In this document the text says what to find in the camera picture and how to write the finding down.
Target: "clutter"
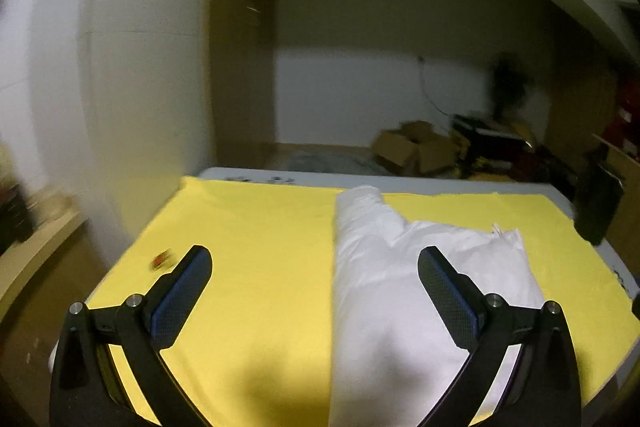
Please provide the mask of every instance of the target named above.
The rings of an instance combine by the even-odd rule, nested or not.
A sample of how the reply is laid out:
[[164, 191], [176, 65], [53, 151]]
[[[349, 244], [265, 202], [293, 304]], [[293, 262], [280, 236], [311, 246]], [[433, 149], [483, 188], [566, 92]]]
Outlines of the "clutter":
[[451, 135], [460, 150], [462, 177], [468, 178], [474, 171], [475, 163], [483, 158], [485, 163], [502, 168], [511, 168], [530, 145], [510, 126], [491, 121], [455, 115]]
[[516, 182], [550, 184], [570, 201], [574, 200], [578, 182], [576, 172], [545, 146], [524, 151], [511, 166], [508, 176]]
[[7, 146], [0, 142], [0, 255], [14, 241], [26, 241], [33, 231], [33, 217], [15, 177], [11, 156]]
[[456, 146], [425, 121], [405, 122], [398, 130], [382, 131], [371, 146], [380, 164], [398, 176], [428, 176], [451, 168]]

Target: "floor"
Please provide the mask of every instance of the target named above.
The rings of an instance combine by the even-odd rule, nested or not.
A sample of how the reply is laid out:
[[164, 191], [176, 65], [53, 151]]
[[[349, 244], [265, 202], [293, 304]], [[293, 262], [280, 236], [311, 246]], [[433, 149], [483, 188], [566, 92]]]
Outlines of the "floor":
[[294, 144], [278, 143], [276, 150], [265, 162], [264, 168], [267, 170], [283, 170], [287, 160], [294, 152], [330, 152], [356, 156], [364, 160], [373, 158], [368, 147], [351, 147], [346, 145], [319, 145], [319, 144]]

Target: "yellow cloth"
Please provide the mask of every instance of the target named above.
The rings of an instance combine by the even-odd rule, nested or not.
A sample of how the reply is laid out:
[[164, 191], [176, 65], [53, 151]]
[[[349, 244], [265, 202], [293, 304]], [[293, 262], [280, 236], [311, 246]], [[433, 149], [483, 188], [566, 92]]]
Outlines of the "yellow cloth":
[[[216, 427], [326, 427], [336, 188], [184, 178], [181, 190], [111, 269], [89, 301], [146, 293], [156, 254], [208, 248], [213, 274], [166, 361]], [[630, 300], [572, 222], [544, 196], [387, 194], [407, 219], [520, 229], [546, 299], [562, 304], [586, 403], [640, 335]], [[136, 410], [156, 421], [119, 347], [112, 349]]]

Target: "wooden cabinet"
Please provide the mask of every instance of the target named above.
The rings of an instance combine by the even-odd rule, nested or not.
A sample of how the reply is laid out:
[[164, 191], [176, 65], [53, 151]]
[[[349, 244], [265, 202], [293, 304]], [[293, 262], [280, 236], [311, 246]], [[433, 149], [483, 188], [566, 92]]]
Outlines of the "wooden cabinet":
[[86, 299], [105, 274], [82, 226], [17, 296], [0, 325], [0, 407], [14, 409], [7, 414], [20, 407], [36, 425], [49, 424], [49, 355], [70, 304]]
[[216, 163], [261, 168], [274, 145], [275, 0], [211, 0]]
[[594, 147], [616, 111], [616, 76], [606, 50], [574, 20], [558, 12], [555, 73], [545, 145], [572, 169], [586, 168]]

